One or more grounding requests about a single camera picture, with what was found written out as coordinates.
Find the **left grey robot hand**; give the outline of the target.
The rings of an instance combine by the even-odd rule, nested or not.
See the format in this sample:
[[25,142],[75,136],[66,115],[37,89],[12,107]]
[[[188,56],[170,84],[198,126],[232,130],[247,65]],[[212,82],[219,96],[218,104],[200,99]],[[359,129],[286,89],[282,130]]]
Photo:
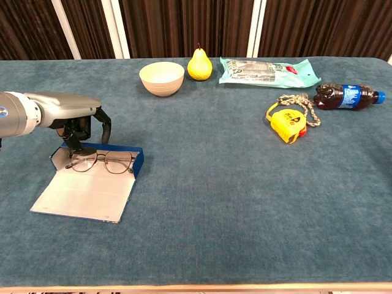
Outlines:
[[39,127],[57,131],[72,154],[92,154],[81,141],[91,136],[91,118],[102,123],[101,143],[107,144],[111,135],[111,119],[102,109],[100,100],[70,93],[35,93],[34,101],[41,113]]

